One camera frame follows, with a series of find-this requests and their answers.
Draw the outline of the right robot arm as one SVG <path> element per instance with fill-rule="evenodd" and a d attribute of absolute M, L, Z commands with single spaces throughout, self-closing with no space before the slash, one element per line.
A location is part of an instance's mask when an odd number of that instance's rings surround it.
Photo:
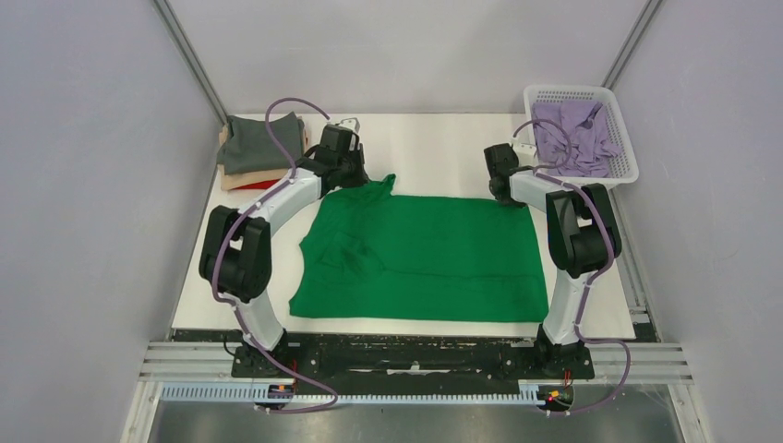
<path fill-rule="evenodd" d="M 617 221 L 600 184 L 575 185 L 522 166 L 508 143 L 483 149 L 491 195 L 507 206 L 527 206 L 546 215 L 548 254 L 557 269 L 547 316 L 536 335 L 536 370 L 555 377 L 585 351 L 582 323 L 598 278 L 621 252 Z"/>

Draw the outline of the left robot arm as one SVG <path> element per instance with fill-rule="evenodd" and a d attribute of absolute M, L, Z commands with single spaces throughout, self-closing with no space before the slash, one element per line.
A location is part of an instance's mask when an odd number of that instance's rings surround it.
<path fill-rule="evenodd" d="M 328 123 L 319 143 L 257 200 L 239 209 L 218 206 L 208 219 L 199 275 L 211 284 L 214 299 L 232 308 L 244 341 L 258 348 L 255 364 L 268 376 L 279 376 L 290 364 L 289 350 L 278 343 L 284 327 L 268 291 L 271 240 L 331 191 L 368 183 L 359 127 L 355 117 Z"/>

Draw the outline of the green t-shirt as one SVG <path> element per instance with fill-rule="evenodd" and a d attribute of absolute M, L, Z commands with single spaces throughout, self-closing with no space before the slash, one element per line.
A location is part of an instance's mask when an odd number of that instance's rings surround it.
<path fill-rule="evenodd" d="M 320 203 L 289 311 L 308 318 L 539 322 L 549 301 L 526 208 L 398 195 L 388 175 Z"/>

